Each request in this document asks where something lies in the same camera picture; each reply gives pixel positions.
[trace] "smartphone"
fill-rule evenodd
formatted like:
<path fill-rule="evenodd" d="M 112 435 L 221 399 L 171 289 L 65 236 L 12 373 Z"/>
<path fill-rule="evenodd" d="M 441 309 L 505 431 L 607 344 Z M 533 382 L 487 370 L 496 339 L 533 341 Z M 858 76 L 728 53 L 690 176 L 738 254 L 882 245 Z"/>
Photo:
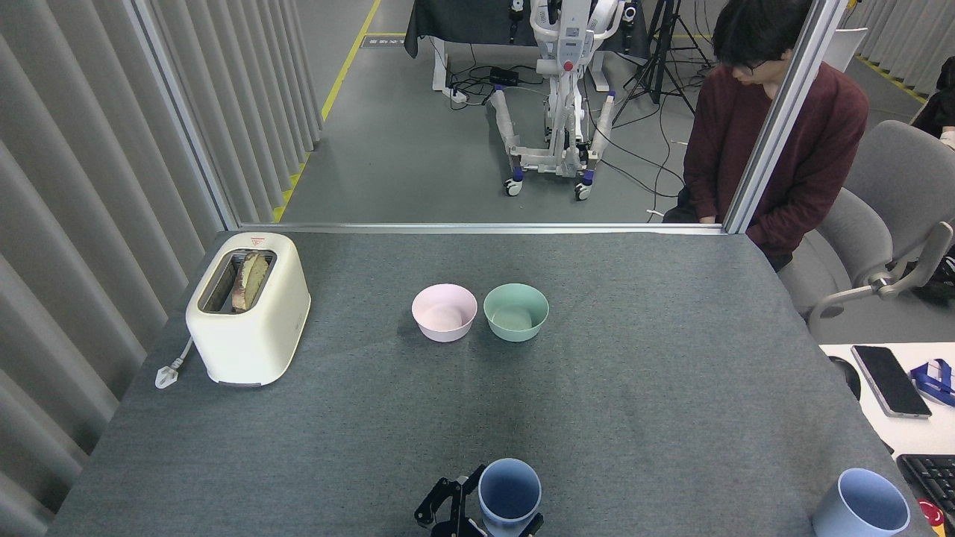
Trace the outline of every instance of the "smartphone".
<path fill-rule="evenodd" d="M 892 351 L 885 347 L 854 345 L 852 354 L 887 416 L 927 419 L 932 415 Z"/>

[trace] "bowl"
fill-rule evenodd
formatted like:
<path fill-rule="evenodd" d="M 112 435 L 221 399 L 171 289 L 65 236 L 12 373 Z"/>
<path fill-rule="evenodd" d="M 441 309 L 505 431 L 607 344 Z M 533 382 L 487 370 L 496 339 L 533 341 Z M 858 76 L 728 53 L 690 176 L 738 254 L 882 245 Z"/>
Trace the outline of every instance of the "bowl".
<path fill-rule="evenodd" d="M 517 343 L 534 337 L 549 313 L 543 293 L 524 284 L 504 284 L 484 298 L 484 315 L 491 332 L 505 341 Z"/>
<path fill-rule="evenodd" d="M 478 314 L 478 300 L 462 286 L 437 284 L 420 292 L 412 302 L 412 315 L 428 339 L 447 343 L 471 330 Z"/>

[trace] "tripod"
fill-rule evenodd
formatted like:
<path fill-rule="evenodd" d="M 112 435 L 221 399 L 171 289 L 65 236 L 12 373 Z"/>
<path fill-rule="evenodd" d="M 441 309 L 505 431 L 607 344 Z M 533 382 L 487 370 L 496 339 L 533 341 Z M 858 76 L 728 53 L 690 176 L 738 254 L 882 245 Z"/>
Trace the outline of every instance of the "tripod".
<path fill-rule="evenodd" d="M 683 99 L 683 102 L 687 103 L 687 107 L 690 108 L 690 111 L 694 114 L 696 113 L 696 111 L 693 110 L 693 105 L 690 104 L 690 100 L 687 99 L 687 95 L 683 92 L 683 88 L 680 87 L 676 77 L 673 75 L 673 72 L 667 67 L 667 53 L 669 51 L 697 51 L 703 57 L 706 66 L 712 67 L 707 56 L 703 54 L 703 50 L 700 49 L 699 43 L 696 42 L 696 38 L 693 37 L 693 34 L 690 33 L 690 29 L 687 28 L 686 23 L 683 22 L 683 18 L 680 17 L 680 6 L 682 4 L 683 0 L 657 0 L 656 8 L 653 10 L 653 18 L 650 20 L 650 41 L 655 45 L 653 47 L 653 53 L 650 55 L 649 61 L 627 82 L 635 81 L 636 83 L 626 96 L 624 105 L 631 99 L 644 94 L 650 95 L 653 104 L 660 103 L 660 95 L 679 96 Z M 676 28 L 677 23 L 683 27 L 684 32 L 690 37 L 690 41 L 693 43 L 691 47 L 672 46 L 673 30 Z M 666 74 L 670 82 L 673 83 L 673 86 L 676 88 L 675 90 L 663 91 L 664 74 Z"/>

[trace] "gray chair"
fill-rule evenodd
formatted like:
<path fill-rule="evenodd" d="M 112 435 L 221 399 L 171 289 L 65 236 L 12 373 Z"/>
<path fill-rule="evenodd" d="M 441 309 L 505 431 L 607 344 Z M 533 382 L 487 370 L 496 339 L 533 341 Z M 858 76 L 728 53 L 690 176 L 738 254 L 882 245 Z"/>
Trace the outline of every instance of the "gray chair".
<path fill-rule="evenodd" d="M 953 220 L 955 152 L 915 127 L 884 121 L 862 137 L 832 210 L 779 279 L 812 332 L 847 300 L 872 294 L 888 300 L 925 285 L 948 250 Z M 843 274 L 831 271 L 826 255 L 832 253 Z M 918 265 L 903 276 L 914 254 Z M 851 289 L 841 290 L 838 276 L 847 276 Z"/>
<path fill-rule="evenodd" d="M 862 39 L 869 32 L 868 28 L 839 29 L 833 33 L 833 38 L 822 55 L 822 61 L 845 72 L 849 62 L 856 55 L 856 49 Z"/>

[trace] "toaster slot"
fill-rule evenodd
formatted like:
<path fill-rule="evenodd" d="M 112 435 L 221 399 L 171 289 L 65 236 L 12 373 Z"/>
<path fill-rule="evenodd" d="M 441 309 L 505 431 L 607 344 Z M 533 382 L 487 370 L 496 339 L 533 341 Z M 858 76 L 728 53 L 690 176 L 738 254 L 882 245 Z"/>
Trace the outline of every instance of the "toaster slot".
<path fill-rule="evenodd" d="M 259 292 L 253 299 L 252 306 L 249 307 L 249 309 L 251 310 L 255 307 L 255 304 L 259 301 L 259 297 L 262 296 L 262 293 L 265 291 L 265 286 L 268 285 L 268 276 L 275 266 L 277 256 L 275 252 L 271 250 L 243 248 L 232 250 L 223 256 L 219 265 L 216 267 L 216 271 L 213 272 L 213 277 L 209 280 L 208 286 L 206 286 L 202 291 L 202 295 L 199 297 L 200 311 L 225 315 L 235 314 L 232 310 L 232 288 L 235 286 L 236 277 L 239 276 L 239 270 L 241 269 L 243 261 L 245 261 L 245 256 L 251 252 L 259 253 L 265 257 L 265 261 L 268 263 L 268 269 L 265 271 L 262 285 L 259 287 Z"/>

